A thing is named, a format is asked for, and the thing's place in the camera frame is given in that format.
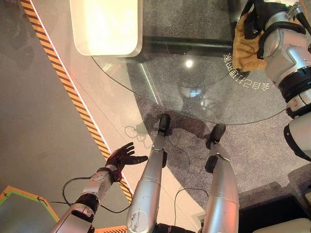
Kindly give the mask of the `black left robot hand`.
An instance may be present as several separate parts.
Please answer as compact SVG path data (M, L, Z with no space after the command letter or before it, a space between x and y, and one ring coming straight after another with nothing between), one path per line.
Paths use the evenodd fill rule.
M148 156L135 156L134 143L130 142L115 150L107 159L105 167L122 171L125 165L136 165L148 160Z

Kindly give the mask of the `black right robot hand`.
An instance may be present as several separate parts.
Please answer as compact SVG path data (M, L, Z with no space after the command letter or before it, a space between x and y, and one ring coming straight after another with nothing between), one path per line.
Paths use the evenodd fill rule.
M255 39L265 25L265 2L263 0L248 0L241 13L246 16L244 20L244 38L247 40Z

